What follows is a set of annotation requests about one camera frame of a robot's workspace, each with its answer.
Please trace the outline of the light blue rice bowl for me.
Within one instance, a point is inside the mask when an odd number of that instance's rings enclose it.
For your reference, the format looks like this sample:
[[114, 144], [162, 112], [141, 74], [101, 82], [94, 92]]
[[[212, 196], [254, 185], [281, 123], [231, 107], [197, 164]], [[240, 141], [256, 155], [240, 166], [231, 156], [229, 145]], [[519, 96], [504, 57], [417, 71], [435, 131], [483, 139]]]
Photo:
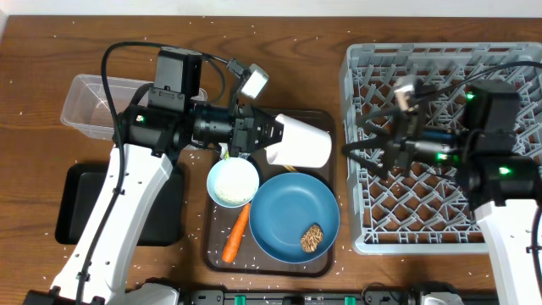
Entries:
[[259, 185], [256, 167], [244, 158], [218, 161], [207, 175], [207, 194], [225, 208], [238, 208], [249, 203]]

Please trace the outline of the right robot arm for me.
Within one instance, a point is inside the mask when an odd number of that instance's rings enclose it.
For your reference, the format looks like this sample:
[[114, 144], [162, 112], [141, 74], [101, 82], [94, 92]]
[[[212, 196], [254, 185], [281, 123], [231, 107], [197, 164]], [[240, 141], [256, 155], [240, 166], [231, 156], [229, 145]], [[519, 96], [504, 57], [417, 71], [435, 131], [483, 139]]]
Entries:
[[503, 80], [470, 85], [462, 130], [426, 125], [435, 86], [400, 79], [396, 108], [366, 114], [357, 123], [375, 137], [344, 145], [343, 155], [384, 179], [412, 163], [456, 169], [453, 181], [489, 249], [501, 304], [541, 302], [541, 175], [537, 163], [513, 152], [521, 98]]

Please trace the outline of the pink cup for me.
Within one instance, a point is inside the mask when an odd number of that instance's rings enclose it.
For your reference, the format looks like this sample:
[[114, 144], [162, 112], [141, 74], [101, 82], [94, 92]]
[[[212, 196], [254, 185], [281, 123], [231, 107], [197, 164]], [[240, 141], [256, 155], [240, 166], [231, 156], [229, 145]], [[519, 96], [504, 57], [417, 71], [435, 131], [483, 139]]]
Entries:
[[302, 168], [322, 168], [329, 160], [332, 139], [327, 131], [279, 114], [282, 140], [265, 148], [267, 162]]

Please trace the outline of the orange carrot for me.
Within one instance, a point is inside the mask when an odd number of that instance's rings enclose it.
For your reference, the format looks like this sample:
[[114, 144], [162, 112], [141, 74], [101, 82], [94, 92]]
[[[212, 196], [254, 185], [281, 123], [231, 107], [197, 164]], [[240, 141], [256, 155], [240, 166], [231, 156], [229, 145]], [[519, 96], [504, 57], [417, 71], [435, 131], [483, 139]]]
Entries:
[[232, 231], [230, 232], [230, 236], [225, 244], [222, 254], [222, 260], [226, 263], [232, 263], [235, 260], [241, 246], [246, 225], [249, 222], [250, 209], [251, 204], [247, 203], [239, 214], [239, 217], [236, 220]]

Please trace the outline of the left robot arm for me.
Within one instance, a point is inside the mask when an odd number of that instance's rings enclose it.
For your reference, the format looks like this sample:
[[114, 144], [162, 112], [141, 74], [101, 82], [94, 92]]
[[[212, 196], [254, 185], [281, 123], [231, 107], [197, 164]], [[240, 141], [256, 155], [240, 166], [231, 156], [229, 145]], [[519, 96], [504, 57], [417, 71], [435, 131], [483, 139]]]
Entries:
[[[202, 63], [236, 77], [229, 103], [200, 103]], [[284, 126], [239, 96], [255, 98], [268, 82], [257, 65], [158, 44], [155, 79], [141, 86], [123, 111], [113, 111], [108, 171], [76, 247], [47, 292], [29, 291], [41, 304], [182, 304], [180, 288], [148, 280], [128, 291], [136, 245], [159, 192], [187, 146], [223, 143], [231, 157], [281, 141]]]

